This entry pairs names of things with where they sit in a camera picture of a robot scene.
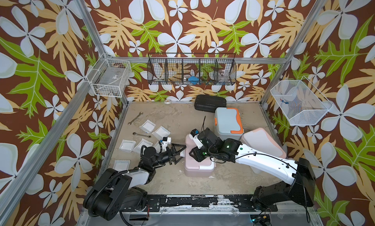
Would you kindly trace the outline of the pink medicine chest box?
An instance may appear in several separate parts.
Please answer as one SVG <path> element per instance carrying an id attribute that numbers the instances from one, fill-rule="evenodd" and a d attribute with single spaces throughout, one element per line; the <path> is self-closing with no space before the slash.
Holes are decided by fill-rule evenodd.
<path id="1" fill-rule="evenodd" d="M 185 143 L 185 175 L 187 177 L 210 177 L 213 174 L 215 163 L 209 158 L 202 162 L 197 162 L 190 156 L 189 153 L 196 147 L 190 134 L 186 136 Z"/>

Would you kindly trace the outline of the white gauze packet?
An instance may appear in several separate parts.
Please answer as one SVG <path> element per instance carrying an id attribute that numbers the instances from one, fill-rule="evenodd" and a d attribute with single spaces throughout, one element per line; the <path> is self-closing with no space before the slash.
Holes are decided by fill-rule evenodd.
<path id="1" fill-rule="evenodd" d="M 139 126 L 139 129 L 146 133 L 152 133 L 155 129 L 156 124 L 150 120 L 146 120 L 141 126 Z"/>
<path id="2" fill-rule="evenodd" d="M 152 147 L 153 143 L 148 140 L 142 139 L 141 142 L 133 149 L 133 152 L 141 154 L 142 146 Z"/>
<path id="3" fill-rule="evenodd" d="M 122 140 L 119 150 L 124 152 L 132 152 L 136 142 L 132 140 Z"/>
<path id="4" fill-rule="evenodd" d="M 130 163 L 130 160 L 115 160 L 113 168 L 117 171 L 128 170 Z"/>
<path id="5" fill-rule="evenodd" d="M 169 137 L 171 132 L 164 128 L 163 126 L 160 126 L 157 130 L 152 132 L 152 135 L 157 139 L 157 140 L 162 140 L 164 137 Z"/>
<path id="6" fill-rule="evenodd" d="M 160 153 L 162 151 L 162 146 L 159 144 L 159 142 L 156 142 L 153 147 L 155 148 L 157 153 Z"/>

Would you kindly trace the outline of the grey box orange handle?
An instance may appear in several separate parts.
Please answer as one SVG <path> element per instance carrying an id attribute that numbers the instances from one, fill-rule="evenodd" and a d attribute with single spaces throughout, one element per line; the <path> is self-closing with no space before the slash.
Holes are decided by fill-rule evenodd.
<path id="1" fill-rule="evenodd" d="M 244 134 L 240 112 L 236 108 L 217 108 L 214 117 L 214 133 L 221 140 L 240 140 Z"/>

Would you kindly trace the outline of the white and salmon first aid box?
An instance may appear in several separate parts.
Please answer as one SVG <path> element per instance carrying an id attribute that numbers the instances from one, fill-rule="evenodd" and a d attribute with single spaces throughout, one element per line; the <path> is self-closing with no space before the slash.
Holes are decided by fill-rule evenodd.
<path id="1" fill-rule="evenodd" d="M 286 152 L 265 131 L 257 128 L 242 135 L 235 162 L 248 165 L 259 174 L 266 172 L 279 179 L 288 177 L 286 168 Z"/>

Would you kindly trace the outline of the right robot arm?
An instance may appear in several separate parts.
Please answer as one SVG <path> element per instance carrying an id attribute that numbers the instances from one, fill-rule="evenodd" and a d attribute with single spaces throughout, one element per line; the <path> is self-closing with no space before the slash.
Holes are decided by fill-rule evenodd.
<path id="1" fill-rule="evenodd" d="M 197 162 L 215 158 L 222 163 L 248 165 L 280 180 L 255 189 L 251 202 L 256 209 L 264 210 L 285 201 L 313 207 L 316 177 L 307 159 L 295 161 L 266 154 L 232 138 L 222 140 L 209 128 L 203 131 L 194 129 L 188 137 L 194 142 L 189 155 Z"/>

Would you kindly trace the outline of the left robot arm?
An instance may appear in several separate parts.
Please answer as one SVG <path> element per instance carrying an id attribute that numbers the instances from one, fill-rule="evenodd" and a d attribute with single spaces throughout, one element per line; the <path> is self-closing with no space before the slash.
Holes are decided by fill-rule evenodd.
<path id="1" fill-rule="evenodd" d="M 139 186 L 150 183 L 156 169 L 166 164 L 177 164 L 182 157 L 176 157 L 185 149 L 185 145 L 172 143 L 165 151 L 157 152 L 156 148 L 143 145 L 137 167 L 122 171 L 105 170 L 84 199 L 84 208 L 89 216 L 110 221 L 125 208 L 143 210 L 147 192 Z"/>

